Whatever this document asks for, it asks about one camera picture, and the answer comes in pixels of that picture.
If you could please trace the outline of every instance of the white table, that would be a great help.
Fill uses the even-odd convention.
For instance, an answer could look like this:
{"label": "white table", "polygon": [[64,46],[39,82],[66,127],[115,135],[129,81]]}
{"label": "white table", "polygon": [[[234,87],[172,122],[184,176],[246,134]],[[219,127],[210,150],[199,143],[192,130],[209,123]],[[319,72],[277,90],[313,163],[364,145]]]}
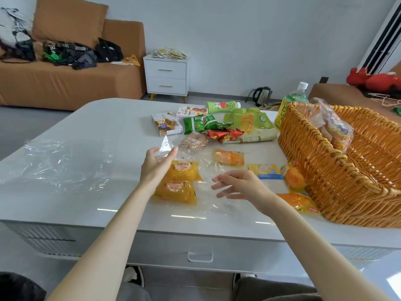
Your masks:
{"label": "white table", "polygon": [[[178,106],[116,98],[83,106],[37,139],[107,143],[113,153],[113,170],[103,192],[50,193],[43,185],[11,189],[0,185],[0,220],[41,254],[79,258],[136,187],[146,150],[161,144],[150,115],[175,113]],[[267,114],[274,119],[275,112]],[[183,137],[179,134],[170,139],[178,143]],[[286,162],[277,141],[227,145],[210,142],[205,150],[211,152],[213,147],[243,151],[246,163]],[[95,152],[82,162],[95,159],[100,149],[94,147]],[[17,166],[23,152],[21,148],[0,162],[0,179],[10,177],[10,169]],[[281,180],[268,183],[276,193],[287,192]],[[246,201],[217,199],[214,194],[203,186],[197,193],[196,207],[150,201],[129,263],[307,276],[270,218]],[[303,216],[357,267],[401,249],[400,229],[346,226],[311,213]]]}

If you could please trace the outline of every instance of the table drawer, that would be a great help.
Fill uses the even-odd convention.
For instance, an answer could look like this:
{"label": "table drawer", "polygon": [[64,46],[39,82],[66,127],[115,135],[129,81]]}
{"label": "table drawer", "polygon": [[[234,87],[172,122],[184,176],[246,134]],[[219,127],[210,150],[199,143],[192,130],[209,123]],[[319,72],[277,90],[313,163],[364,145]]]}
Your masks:
{"label": "table drawer", "polygon": [[128,263],[307,277],[287,243],[137,232]]}
{"label": "table drawer", "polygon": [[186,86],[183,79],[148,77],[148,92],[186,95]]}
{"label": "table drawer", "polygon": [[187,78],[187,64],[170,61],[145,60],[146,75],[148,77],[162,77],[173,79]]}

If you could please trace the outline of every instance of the drawer handle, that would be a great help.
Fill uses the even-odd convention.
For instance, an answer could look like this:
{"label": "drawer handle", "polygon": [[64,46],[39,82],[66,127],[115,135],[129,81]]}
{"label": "drawer handle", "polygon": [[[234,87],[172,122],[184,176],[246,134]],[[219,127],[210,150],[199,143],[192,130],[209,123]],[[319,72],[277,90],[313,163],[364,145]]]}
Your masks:
{"label": "drawer handle", "polygon": [[191,258],[190,258],[191,255],[193,256],[193,255],[197,255],[197,254],[196,254],[196,253],[193,253],[193,252],[191,252],[191,251],[188,251],[188,256],[187,256],[187,258],[188,258],[188,261],[189,261],[189,262],[212,263],[212,261],[213,261],[213,253],[210,254],[210,255],[211,255],[211,258],[210,258],[209,260],[191,259]]}

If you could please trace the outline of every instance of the green snack package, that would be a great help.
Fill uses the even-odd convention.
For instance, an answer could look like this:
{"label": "green snack package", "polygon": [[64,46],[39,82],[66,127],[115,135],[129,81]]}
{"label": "green snack package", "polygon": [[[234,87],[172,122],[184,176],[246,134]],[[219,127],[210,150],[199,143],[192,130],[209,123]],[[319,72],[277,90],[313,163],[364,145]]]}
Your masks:
{"label": "green snack package", "polygon": [[205,121],[204,124],[205,130],[224,131],[229,126],[233,125],[232,122],[224,122],[224,123],[218,122],[213,115],[205,117],[204,121]]}
{"label": "green snack package", "polygon": [[203,126],[203,115],[184,118],[183,122],[185,129],[184,134],[190,134],[193,131],[200,133],[205,131]]}

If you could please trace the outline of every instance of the glossy table surface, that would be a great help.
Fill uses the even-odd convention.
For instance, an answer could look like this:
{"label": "glossy table surface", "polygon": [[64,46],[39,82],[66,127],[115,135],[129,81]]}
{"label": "glossy table surface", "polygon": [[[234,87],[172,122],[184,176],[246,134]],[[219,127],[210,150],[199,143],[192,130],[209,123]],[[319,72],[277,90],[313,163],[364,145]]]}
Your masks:
{"label": "glossy table surface", "polygon": [[[68,177],[71,184],[85,188],[60,189],[55,184],[32,179],[16,182],[16,173],[27,166],[25,149],[21,148],[0,162],[0,220],[105,227],[138,184],[146,150],[161,145],[163,138],[158,135],[151,114],[168,111],[175,114],[181,105],[111,98],[83,106],[36,140],[55,140],[66,144],[72,152],[69,158],[76,167],[73,170],[84,177],[93,175],[93,167],[107,160],[107,171],[104,170],[106,168],[101,171],[108,174],[108,181],[92,190],[88,190],[85,181],[71,182],[71,177]],[[276,112],[266,113],[274,121]],[[216,119],[222,120],[223,114],[217,114]],[[178,134],[169,138],[177,145],[184,136]],[[273,221],[250,203],[215,197],[217,192],[210,189],[210,179],[228,168],[216,168],[210,163],[213,148],[242,151],[245,164],[275,163],[280,166],[286,162],[277,140],[251,144],[211,141],[201,154],[193,157],[200,161],[200,174],[205,181],[196,185],[198,205],[152,199],[138,230],[284,241]],[[264,180],[264,183],[276,193],[288,192],[282,180]],[[346,226],[326,221],[312,213],[303,216],[332,244],[401,249],[400,229]]]}

